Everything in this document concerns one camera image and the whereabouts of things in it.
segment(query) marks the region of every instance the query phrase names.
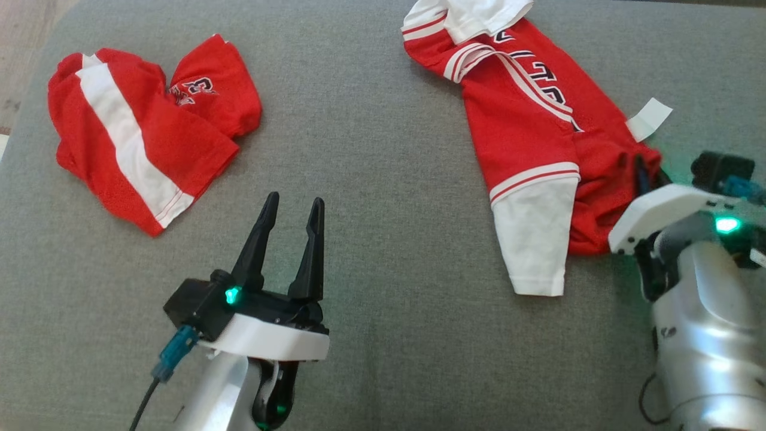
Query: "red and white jersey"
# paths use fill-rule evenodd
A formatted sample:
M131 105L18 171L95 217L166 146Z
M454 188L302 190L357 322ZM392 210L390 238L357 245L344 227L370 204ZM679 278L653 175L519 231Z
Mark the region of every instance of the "red and white jersey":
M59 165L156 236L228 166L231 138L258 127L261 105L237 49L214 35L181 60L170 92L137 55L69 55L48 83L48 110Z
M420 0L404 49L459 83L506 266L520 294L563 292L567 249L608 252L634 198L634 158L658 152L560 48L522 18L530 1Z

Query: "jersey sleeve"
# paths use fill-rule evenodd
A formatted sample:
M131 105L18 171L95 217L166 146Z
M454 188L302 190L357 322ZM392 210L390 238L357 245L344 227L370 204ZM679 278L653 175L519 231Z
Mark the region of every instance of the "jersey sleeve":
M479 35L495 35L516 23L531 0L419 0L404 18L404 49L417 63L454 82L495 53Z
M491 54L463 99L503 261L517 294L559 296L580 180L571 110L513 58Z

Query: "black cable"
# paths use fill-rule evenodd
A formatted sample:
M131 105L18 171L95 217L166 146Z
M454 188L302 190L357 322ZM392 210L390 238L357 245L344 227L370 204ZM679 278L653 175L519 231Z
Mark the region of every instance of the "black cable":
M149 398L152 397L154 390L157 389L157 385L159 385L159 379L155 378L152 381L152 384L150 384L149 388L146 390L144 399L141 400L141 405L139 406L139 409L136 411L136 415L133 417L133 423L130 424L130 431L136 431L136 427L139 425L139 421L141 420L141 415L143 414L143 411L146 408L146 404L149 403Z
M647 378L647 381L643 382L643 387L641 387L641 392L638 394L638 409L641 411L641 416L643 416L643 418L648 423L651 423L652 425L662 425L670 421L669 416L666 418L655 420L650 418L646 409L643 408L643 396L647 394L647 387L649 387L649 383L652 383L652 380L654 380L655 377L657 377L657 373L652 373L652 375Z

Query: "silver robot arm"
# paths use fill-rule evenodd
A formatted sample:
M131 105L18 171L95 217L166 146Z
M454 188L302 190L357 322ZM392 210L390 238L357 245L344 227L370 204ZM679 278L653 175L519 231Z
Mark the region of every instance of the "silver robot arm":
M324 360L329 337L235 314L214 343L200 345L212 349L211 362L174 429L260 431L290 414L297 362ZM275 393L278 386L287 393Z
M656 375L674 431L766 430L758 319L713 213L740 199L669 184L637 198L609 236L634 255L652 305Z

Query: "gray fabric surface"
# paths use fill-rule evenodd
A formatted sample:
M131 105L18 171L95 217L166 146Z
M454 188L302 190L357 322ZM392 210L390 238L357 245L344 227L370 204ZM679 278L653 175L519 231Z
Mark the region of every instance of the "gray fabric surface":
M300 373L284 429L649 429L633 263L570 258L563 298L512 293L459 89L401 47L412 1L83 0L61 21L0 163L0 429L126 429L173 332L162 304L230 268L271 190L268 288L295 275L312 198L327 208L332 346ZM529 17L629 115L652 96L676 108L650 139L675 180L701 150L753 157L766 179L766 11L568 0ZM264 121L150 239L55 163L47 79L102 46L171 74L214 32L240 48ZM141 429L169 428L204 365L181 364ZM659 391L649 405L663 413Z

